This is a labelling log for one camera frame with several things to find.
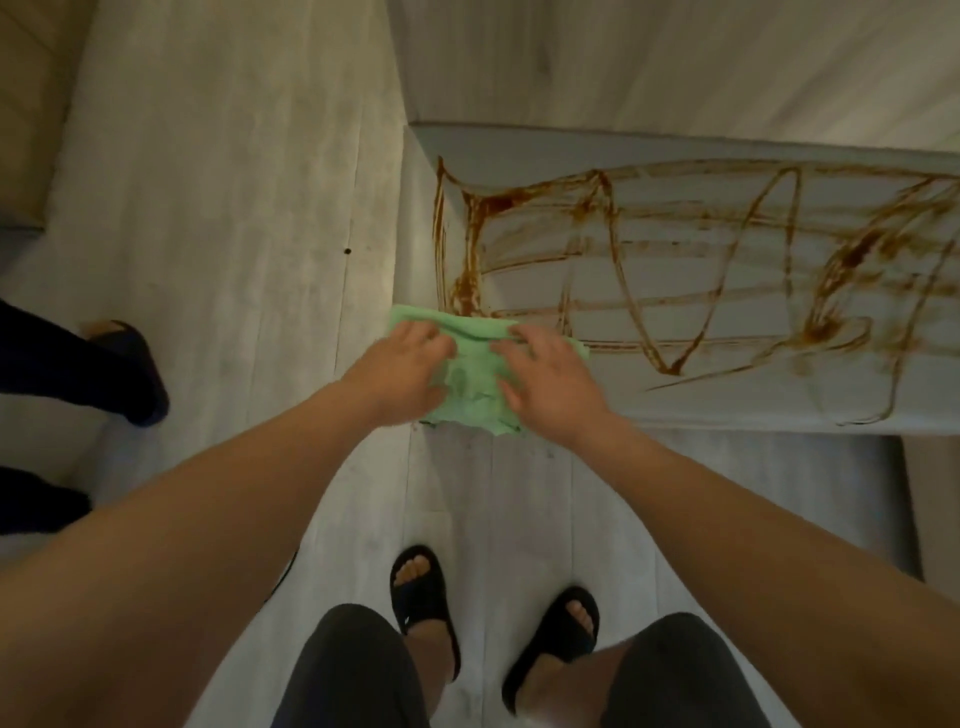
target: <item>forearm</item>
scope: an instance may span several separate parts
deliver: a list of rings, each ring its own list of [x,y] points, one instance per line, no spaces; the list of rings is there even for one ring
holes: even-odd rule
[[[898,723],[900,709],[957,709],[955,605],[621,418],[577,450],[800,720],[843,724],[867,710]]]
[[[167,672],[159,690],[195,700],[369,433],[366,408],[347,386],[330,385],[95,511],[5,573],[0,690],[10,694],[13,679],[28,691],[122,693],[125,676],[156,667]],[[184,649],[192,672],[164,670]],[[178,679],[190,684],[171,684]]]

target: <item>dark shorts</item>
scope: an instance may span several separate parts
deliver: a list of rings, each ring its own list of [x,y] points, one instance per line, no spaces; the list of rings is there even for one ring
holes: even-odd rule
[[[634,638],[616,673],[603,728],[769,728],[723,639],[690,614]],[[331,609],[307,642],[274,728],[427,728],[420,681],[403,639],[376,612]]]

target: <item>green towel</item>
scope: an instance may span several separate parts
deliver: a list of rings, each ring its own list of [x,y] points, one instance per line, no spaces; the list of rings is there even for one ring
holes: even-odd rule
[[[494,435],[523,430],[496,385],[499,378],[512,378],[510,369],[502,356],[490,351],[491,341],[511,338],[508,329],[516,321],[454,316],[429,308],[395,305],[390,311],[390,330],[408,320],[432,321],[440,327],[441,333],[452,336],[457,342],[457,356],[446,362],[443,370],[449,393],[444,403],[427,415],[424,422],[483,427]],[[584,359],[589,356],[589,350],[581,342],[575,339],[569,339],[569,342]]]

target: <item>black shoe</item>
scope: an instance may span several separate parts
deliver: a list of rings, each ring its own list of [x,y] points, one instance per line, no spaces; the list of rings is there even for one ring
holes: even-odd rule
[[[395,587],[396,574],[404,564],[417,556],[430,562],[430,571]],[[446,622],[446,631],[450,633],[450,645],[453,647],[453,680],[456,680],[460,674],[460,643],[457,642],[457,633],[446,605],[444,572],[437,554],[429,546],[410,546],[397,556],[394,567],[390,569],[390,601],[401,635],[405,636],[412,626],[428,619]]]
[[[584,605],[593,620],[592,635],[567,610],[566,605],[571,601],[579,601]],[[590,592],[577,586],[564,589],[547,608],[534,638],[523,648],[503,681],[500,696],[510,715],[516,715],[516,694],[540,655],[553,655],[565,663],[572,663],[578,657],[589,655],[593,651],[599,632],[600,610]]]
[[[156,368],[154,358],[150,354],[150,347],[147,345],[147,340],[143,337],[143,334],[123,321],[114,321],[113,323],[123,327],[123,330],[100,334],[89,339],[89,341],[91,344],[123,357],[146,375],[153,390],[154,407],[150,414],[145,417],[132,417],[131,415],[126,417],[131,425],[151,427],[162,422],[170,413],[170,398],[167,396],[163,379],[160,378],[160,372]]]

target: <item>brown stain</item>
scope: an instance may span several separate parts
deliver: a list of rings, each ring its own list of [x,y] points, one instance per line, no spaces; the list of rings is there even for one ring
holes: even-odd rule
[[[686,175],[731,177],[769,173],[770,179],[762,190],[749,202],[745,211],[734,214],[729,208],[697,209],[696,201],[683,204],[665,203],[648,207],[617,206],[614,185],[638,177],[677,178]],[[846,230],[838,226],[808,224],[801,222],[804,177],[819,175],[829,178],[872,177],[891,181],[904,180],[907,185],[888,203],[876,207],[851,207],[850,214],[867,213],[868,222],[859,230]],[[767,198],[781,182],[790,178],[792,194],[786,207],[767,204]],[[452,285],[444,278],[445,231],[443,229],[443,184],[453,182],[461,188],[467,207],[466,254],[463,269]],[[936,182],[947,182],[946,190],[927,195]],[[587,170],[556,180],[498,190],[486,194],[478,187],[469,187],[452,177],[438,164],[438,190],[434,210],[434,244],[438,262],[438,289],[444,294],[440,300],[447,310],[460,315],[490,315],[502,318],[556,317],[557,327],[566,335],[574,335],[571,313],[578,310],[626,309],[634,323],[635,341],[587,341],[592,351],[599,353],[641,353],[659,373],[682,377],[655,389],[678,386],[719,376],[747,372],[778,360],[783,352],[793,352],[795,372],[812,372],[810,356],[816,352],[871,351],[882,353],[890,362],[891,391],[888,405],[877,415],[878,419],[857,421],[859,424],[877,422],[889,417],[894,408],[896,391],[908,354],[917,351],[935,352],[936,355],[955,356],[952,348],[931,347],[914,335],[914,328],[921,319],[927,300],[931,296],[956,298],[958,285],[954,281],[940,280],[946,261],[958,255],[954,241],[946,246],[924,230],[932,221],[955,209],[960,197],[960,177],[946,174],[921,174],[911,170],[872,165],[836,165],[800,163],[784,165],[779,160],[701,159],[682,162],[662,162],[642,167],[619,167],[607,170]],[[494,240],[487,250],[481,248],[481,234],[487,223],[496,217],[510,215],[511,219],[527,220]],[[620,240],[621,216],[630,219],[653,219],[694,223],[700,230],[715,230],[726,227],[734,231],[732,241],[721,249],[715,284],[707,291],[681,296],[637,297],[630,290],[624,272],[625,251],[631,255],[696,256],[697,243],[691,241],[645,241]],[[606,245],[579,232],[571,234],[560,251],[515,255],[528,241],[536,240],[544,231],[575,232],[591,218],[599,218],[607,236]],[[751,229],[773,229],[783,232],[783,258],[781,286],[758,286],[753,289],[728,289],[727,278],[733,260],[740,255],[745,233]],[[794,242],[799,234],[818,236],[836,245],[837,250],[828,262],[815,269],[794,254]],[[700,244],[705,248],[702,256],[715,256],[716,246]],[[935,270],[928,276],[912,274],[899,279],[884,277],[883,266],[894,261],[901,252],[908,250],[917,258],[937,254]],[[620,297],[610,302],[582,302],[572,296],[574,275],[573,261],[584,255],[609,257],[619,287]],[[481,259],[488,264],[482,266]],[[484,311],[481,301],[480,281],[483,275],[493,275],[543,264],[566,262],[569,269],[561,286],[561,295],[555,308]],[[796,279],[798,272],[814,273],[818,279],[814,286]],[[923,282],[923,290],[918,288]],[[774,289],[782,291],[789,309],[793,335],[789,337],[744,337],[716,340],[708,337],[714,313],[720,303],[749,300],[768,296]],[[872,320],[849,319],[844,313],[851,295],[858,290],[875,290],[878,293],[902,297],[916,295],[903,332],[892,339],[880,342],[874,338]],[[800,302],[799,294],[809,294],[808,301]],[[644,310],[652,306],[705,304],[703,322],[695,335],[683,341],[656,341],[647,330]],[[732,369],[710,372],[705,375],[685,376],[684,367],[697,351],[720,349],[749,349],[756,353],[750,363]]]

